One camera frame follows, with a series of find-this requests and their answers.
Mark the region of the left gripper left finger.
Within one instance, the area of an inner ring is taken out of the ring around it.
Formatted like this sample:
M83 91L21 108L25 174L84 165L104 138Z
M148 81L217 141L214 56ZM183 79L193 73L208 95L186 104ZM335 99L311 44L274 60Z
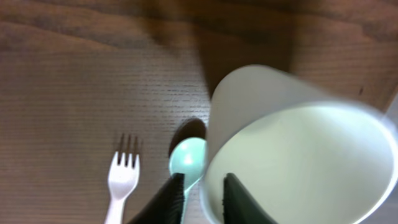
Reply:
M176 173L127 224L181 224L185 175Z

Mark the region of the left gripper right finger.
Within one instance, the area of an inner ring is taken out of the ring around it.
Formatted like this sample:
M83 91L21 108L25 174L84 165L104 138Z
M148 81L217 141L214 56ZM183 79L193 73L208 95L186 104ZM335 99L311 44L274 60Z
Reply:
M233 173L223 180L224 224L276 224Z

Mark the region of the white plastic fork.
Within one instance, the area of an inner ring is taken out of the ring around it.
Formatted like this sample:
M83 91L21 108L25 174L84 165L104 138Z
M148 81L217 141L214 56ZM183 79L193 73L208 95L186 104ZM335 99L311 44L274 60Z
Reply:
M140 176L140 157L115 152L108 173L110 202L104 224L122 223L125 202L136 189Z

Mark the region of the teal plastic spoon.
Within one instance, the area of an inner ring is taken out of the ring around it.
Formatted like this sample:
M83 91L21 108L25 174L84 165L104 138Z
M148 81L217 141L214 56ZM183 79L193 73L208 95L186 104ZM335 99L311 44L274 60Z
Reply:
M170 175L183 174L183 196L181 222L184 222L187 200L191 188L201 179L206 165L206 141L202 138L186 138L178 143L170 156Z

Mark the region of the white plastic cup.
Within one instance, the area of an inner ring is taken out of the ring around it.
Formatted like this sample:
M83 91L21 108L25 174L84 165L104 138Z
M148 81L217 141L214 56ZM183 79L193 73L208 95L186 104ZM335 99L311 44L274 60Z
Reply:
M223 223L234 174L277 223L360 223L397 184L397 128L381 111L264 65L238 68L211 98L201 207Z

